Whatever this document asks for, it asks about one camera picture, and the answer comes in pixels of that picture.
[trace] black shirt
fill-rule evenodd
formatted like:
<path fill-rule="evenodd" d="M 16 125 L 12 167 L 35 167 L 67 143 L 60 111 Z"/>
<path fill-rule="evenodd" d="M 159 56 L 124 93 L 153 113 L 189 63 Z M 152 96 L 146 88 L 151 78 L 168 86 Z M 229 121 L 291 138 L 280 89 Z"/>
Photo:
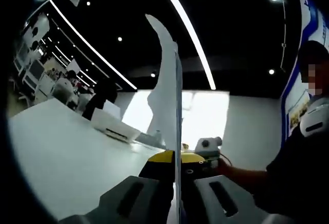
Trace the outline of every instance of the black shirt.
<path fill-rule="evenodd" d="M 255 194 L 256 204 L 297 220 L 325 215 L 328 143 L 328 133 L 305 138 L 298 125 L 267 166 L 268 182 Z"/>

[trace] white table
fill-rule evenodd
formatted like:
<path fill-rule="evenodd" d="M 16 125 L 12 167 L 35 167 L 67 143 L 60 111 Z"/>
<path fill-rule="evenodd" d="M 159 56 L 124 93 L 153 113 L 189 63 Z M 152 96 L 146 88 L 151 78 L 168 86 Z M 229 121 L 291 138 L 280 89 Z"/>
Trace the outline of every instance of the white table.
<path fill-rule="evenodd" d="M 94 209 L 103 193 L 137 176 L 148 158 L 162 151 L 111 139 L 56 99 L 21 112 L 9 124 L 22 172 L 56 219 Z"/>

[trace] person's arm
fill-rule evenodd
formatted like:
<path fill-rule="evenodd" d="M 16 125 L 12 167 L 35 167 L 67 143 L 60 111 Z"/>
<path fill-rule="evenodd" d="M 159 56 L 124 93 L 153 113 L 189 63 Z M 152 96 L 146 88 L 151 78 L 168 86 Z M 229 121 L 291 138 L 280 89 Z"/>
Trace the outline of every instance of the person's arm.
<path fill-rule="evenodd" d="M 218 162 L 218 174 L 226 176 L 250 194 L 256 194 L 260 191 L 268 178 L 266 171 L 238 169 L 237 167 L 227 165 L 222 159 L 219 159 Z"/>

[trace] black ceiling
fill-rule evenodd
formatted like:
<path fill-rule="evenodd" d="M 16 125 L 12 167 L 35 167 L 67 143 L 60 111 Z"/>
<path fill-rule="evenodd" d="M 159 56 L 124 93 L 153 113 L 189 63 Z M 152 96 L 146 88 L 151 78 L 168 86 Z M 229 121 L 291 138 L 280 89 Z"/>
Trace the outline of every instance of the black ceiling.
<path fill-rule="evenodd" d="M 210 90 L 193 42 L 169 0 L 80 0 L 78 7 L 69 0 L 53 1 L 80 34 L 138 89 L 154 88 L 157 81 L 151 73 L 159 69 L 161 47 L 145 14 L 155 16 L 178 44 L 183 89 Z M 232 95 L 280 97 L 300 40 L 299 0 L 284 0 L 286 21 L 282 3 L 270 0 L 180 2 L 199 37 L 217 90 L 229 90 Z M 45 38 L 59 42 L 58 47 L 68 57 L 73 55 L 82 69 L 88 69 L 91 78 L 98 81 L 104 74 L 72 46 L 63 32 L 124 91 L 133 91 L 86 46 L 51 4 L 41 11 L 49 13 L 51 21 Z M 285 22 L 287 46 L 281 70 Z M 274 75 L 268 73 L 270 69 L 276 71 Z M 85 76 L 83 79 L 92 84 Z"/>

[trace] computer monitor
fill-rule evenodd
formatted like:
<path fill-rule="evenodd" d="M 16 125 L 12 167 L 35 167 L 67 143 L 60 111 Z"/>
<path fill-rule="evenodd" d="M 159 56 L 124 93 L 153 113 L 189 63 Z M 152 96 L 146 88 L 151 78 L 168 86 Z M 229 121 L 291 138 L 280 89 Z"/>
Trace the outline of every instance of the computer monitor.
<path fill-rule="evenodd" d="M 29 72 L 37 79 L 40 80 L 45 68 L 40 61 L 34 60 L 30 66 Z"/>

